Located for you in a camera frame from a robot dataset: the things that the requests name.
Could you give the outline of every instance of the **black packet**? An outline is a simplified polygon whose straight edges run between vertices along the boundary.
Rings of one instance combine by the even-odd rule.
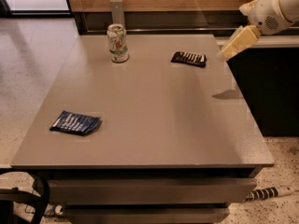
[[[63,111],[50,127],[51,131],[87,135],[100,127],[101,118]]]
[[[188,65],[194,65],[197,67],[204,68],[206,67],[206,55],[198,55],[183,51],[177,51],[172,60],[172,63],[185,63]]]

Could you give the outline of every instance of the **black chair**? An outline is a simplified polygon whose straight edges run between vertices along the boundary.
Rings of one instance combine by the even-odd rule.
[[[4,173],[14,172],[9,170],[0,169],[0,175]],[[33,193],[28,193],[26,191],[21,191],[18,188],[13,189],[1,189],[0,188],[0,224],[23,224],[23,223],[33,223],[38,224],[41,218],[44,216],[47,205],[50,198],[50,187],[46,179],[41,176],[33,175],[28,173],[32,177],[37,177],[43,188],[43,193],[40,196],[36,196]],[[35,213],[30,222],[25,219],[15,216],[14,202],[24,203],[33,206]]]

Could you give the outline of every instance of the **floor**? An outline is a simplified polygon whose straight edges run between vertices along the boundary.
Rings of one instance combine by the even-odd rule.
[[[72,19],[0,19],[0,168],[18,150],[74,42],[79,39]],[[221,224],[299,223],[299,137],[265,137],[276,165],[257,176],[258,188],[293,186],[290,196],[251,203],[233,203]],[[0,177],[0,187],[30,188],[25,174]],[[28,208],[16,210],[30,217]],[[44,218],[43,223],[70,223]]]

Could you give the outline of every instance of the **can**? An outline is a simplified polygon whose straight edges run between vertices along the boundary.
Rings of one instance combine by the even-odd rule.
[[[114,23],[108,26],[107,37],[109,49],[112,54],[112,62],[124,63],[129,59],[126,42],[126,30],[122,24]]]

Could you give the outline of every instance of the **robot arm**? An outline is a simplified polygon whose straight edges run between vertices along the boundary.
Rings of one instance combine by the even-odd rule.
[[[274,35],[299,21],[299,0],[254,0],[242,5],[240,11],[250,25],[234,32],[218,54],[222,60],[253,46],[261,35]]]

